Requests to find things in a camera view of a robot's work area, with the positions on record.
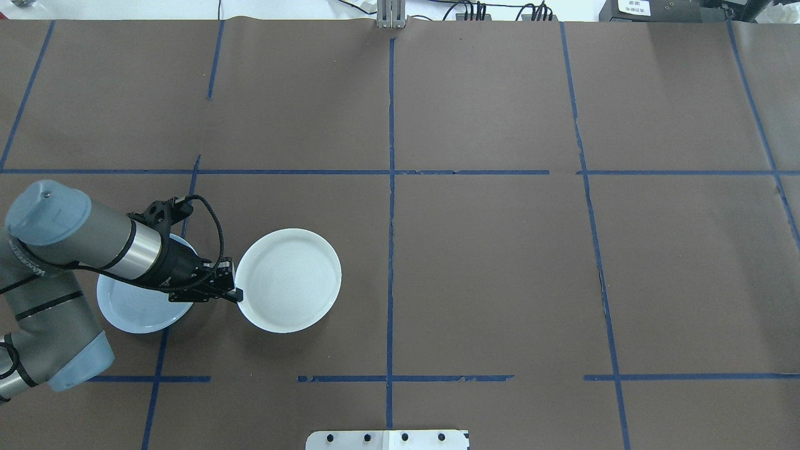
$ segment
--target black cable bundle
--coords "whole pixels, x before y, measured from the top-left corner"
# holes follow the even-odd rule
[[[522,12],[525,11],[525,8],[533,8],[533,12],[530,15],[530,20],[532,22],[544,22],[544,21],[552,21],[553,20],[553,10],[544,3],[539,4],[539,6],[534,5],[533,3],[527,3],[522,8],[519,9],[517,13],[517,18],[514,19],[516,22],[522,17]]]
[[[458,5],[464,5],[464,20],[486,20],[486,7],[488,5],[480,2],[472,3],[467,0],[453,2],[450,8],[447,9],[445,17],[443,17],[442,20],[447,20],[447,16],[449,16],[450,12]]]
[[[474,5],[472,4],[472,2],[468,2],[467,0],[461,0],[460,2],[456,2],[450,5],[450,8],[447,8],[445,17],[443,17],[442,20],[447,20],[447,16],[449,16],[450,12],[458,5],[464,5],[464,19],[466,19],[467,17],[467,11],[469,11],[470,17],[472,17],[475,14]]]

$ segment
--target electrical cable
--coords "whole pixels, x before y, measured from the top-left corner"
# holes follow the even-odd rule
[[[8,352],[8,357],[11,360],[11,367],[9,367],[7,371],[0,373],[0,380],[4,380],[11,376],[11,374],[16,372],[19,368],[19,352],[16,348],[14,348],[13,345],[8,344],[7,342],[0,342],[0,347],[6,349],[6,352]]]
[[[433,2],[433,3],[455,3],[455,4],[462,3],[463,1],[464,0],[462,0],[461,2],[456,2],[455,0],[428,0],[428,2]],[[520,8],[520,7],[522,7],[522,5],[499,5],[499,4],[495,4],[495,3],[485,3],[485,5],[486,6],[497,6],[497,7],[500,7],[500,8]]]
[[[468,9],[466,7],[467,7],[467,5],[469,5],[470,6],[470,10],[471,10],[472,9],[472,3],[468,2],[466,0],[461,0],[460,2],[453,2],[453,5],[451,5],[450,8],[447,8],[447,12],[445,12],[445,17],[443,17],[442,20],[443,21],[447,20],[447,16],[450,15],[450,12],[458,5],[464,5],[464,17],[466,18],[467,11],[468,11]]]
[[[522,12],[525,11],[525,8],[527,8],[527,7],[533,8],[534,9],[534,13],[536,12],[536,5],[534,5],[533,3],[527,3],[522,8],[519,9],[519,12],[517,13],[517,18],[514,19],[515,22],[517,20],[519,20],[520,17],[522,17]]]

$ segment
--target black cable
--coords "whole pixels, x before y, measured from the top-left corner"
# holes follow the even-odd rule
[[[525,11],[525,8],[528,8],[528,7],[533,8],[534,9],[534,13],[536,12],[536,5],[534,5],[533,3],[527,3],[522,8],[519,9],[519,12],[517,13],[517,18],[514,19],[515,22],[517,20],[519,20],[520,17],[522,17],[522,12]]]
[[[459,3],[462,3],[463,0],[461,2],[456,2],[455,0],[428,0],[428,2],[433,2],[433,3],[456,3],[456,4],[459,4]],[[522,5],[497,5],[497,4],[494,4],[494,3],[485,3],[485,5],[486,6],[497,6],[497,7],[501,7],[501,8],[520,8],[520,7],[522,7]]]
[[[354,5],[353,3],[346,2],[345,0],[336,0],[336,1],[339,2],[339,3],[344,3],[345,5],[348,5],[348,6],[352,6],[353,8],[355,8],[355,9],[357,9],[357,10],[359,10],[359,11],[361,11],[364,14],[369,15],[369,16],[371,16],[372,14],[377,14],[378,13],[377,11],[369,12],[368,10],[365,10],[364,8],[361,8],[358,5]]]
[[[536,17],[535,18],[532,17],[532,18],[530,18],[530,20],[535,20],[536,22],[541,22],[542,18],[544,17],[544,14],[546,14],[546,11],[547,11],[547,5],[545,4],[544,0],[542,0],[542,3],[539,4],[539,8],[535,11],[534,15]]]
[[[6,349],[9,359],[11,359],[11,367],[9,367],[7,371],[0,373],[0,380],[4,380],[5,378],[11,376],[11,374],[16,372],[17,368],[19,368],[19,352],[17,352],[17,349],[13,345],[6,342],[0,342],[0,347]]]
[[[450,8],[447,8],[447,12],[445,13],[445,17],[443,17],[442,20],[447,20],[447,16],[449,16],[450,12],[453,10],[453,8],[455,8],[458,5],[464,5],[464,17],[466,17],[466,12],[467,12],[466,6],[470,5],[470,8],[471,8],[472,7],[472,3],[467,2],[466,0],[461,0],[460,2],[453,2],[453,5],[451,5]]]

